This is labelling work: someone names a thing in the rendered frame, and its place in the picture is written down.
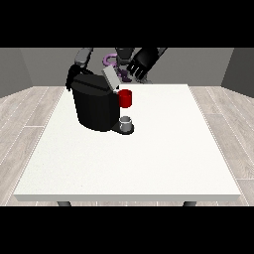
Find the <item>pale grey machine lid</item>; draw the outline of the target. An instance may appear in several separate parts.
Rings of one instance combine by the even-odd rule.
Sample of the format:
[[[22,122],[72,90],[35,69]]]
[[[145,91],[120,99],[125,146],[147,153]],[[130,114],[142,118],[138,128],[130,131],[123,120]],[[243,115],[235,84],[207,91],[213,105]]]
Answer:
[[[102,74],[106,78],[106,81],[112,90],[115,90],[120,85],[121,81],[112,65],[105,67],[102,70]]]

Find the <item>small grey cup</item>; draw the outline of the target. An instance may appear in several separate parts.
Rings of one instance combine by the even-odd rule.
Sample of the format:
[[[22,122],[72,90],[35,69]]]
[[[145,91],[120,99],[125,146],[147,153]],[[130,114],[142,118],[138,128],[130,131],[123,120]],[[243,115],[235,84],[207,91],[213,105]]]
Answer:
[[[119,119],[119,123],[120,123],[120,130],[123,132],[128,132],[132,128],[132,120],[129,116],[122,116]]]

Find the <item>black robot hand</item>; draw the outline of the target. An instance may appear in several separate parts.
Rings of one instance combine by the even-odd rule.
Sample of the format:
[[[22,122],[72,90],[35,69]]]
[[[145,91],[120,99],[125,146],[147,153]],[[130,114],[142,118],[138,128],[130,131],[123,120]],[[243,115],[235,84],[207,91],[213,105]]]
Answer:
[[[157,48],[142,48],[128,64],[127,70],[141,80],[159,59]]]
[[[92,71],[89,69],[86,69],[85,67],[81,67],[77,64],[73,64],[67,73],[67,78],[66,78],[66,83],[65,83],[65,87],[67,90],[70,90],[70,85],[73,82],[73,79],[79,75],[79,74],[92,74]]]

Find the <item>grey trunk with purple rings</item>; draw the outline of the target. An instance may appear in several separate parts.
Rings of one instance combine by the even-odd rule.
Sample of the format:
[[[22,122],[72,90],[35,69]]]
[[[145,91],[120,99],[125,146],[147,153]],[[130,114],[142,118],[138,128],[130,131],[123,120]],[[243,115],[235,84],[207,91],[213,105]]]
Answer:
[[[142,79],[138,79],[127,70],[127,66],[134,57],[134,48],[116,48],[115,51],[115,54],[106,55],[102,63],[104,66],[112,65],[122,82],[151,83],[151,80],[147,79],[147,75],[144,75]]]

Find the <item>red pod holder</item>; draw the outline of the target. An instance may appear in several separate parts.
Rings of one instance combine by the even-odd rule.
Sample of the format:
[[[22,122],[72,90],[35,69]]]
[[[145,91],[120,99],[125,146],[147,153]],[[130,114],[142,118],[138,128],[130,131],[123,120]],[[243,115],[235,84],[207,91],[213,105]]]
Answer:
[[[132,91],[129,89],[121,89],[118,91],[119,106],[128,108],[132,105]]]

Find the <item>black coffee machine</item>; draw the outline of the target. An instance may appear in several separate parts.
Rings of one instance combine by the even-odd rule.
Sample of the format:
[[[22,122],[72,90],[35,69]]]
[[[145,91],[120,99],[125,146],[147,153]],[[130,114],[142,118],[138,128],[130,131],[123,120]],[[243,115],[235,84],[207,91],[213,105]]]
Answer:
[[[97,74],[79,74],[70,85],[78,121],[84,127],[100,132],[115,131],[122,135],[134,132],[120,130],[118,91],[113,91],[106,78]]]

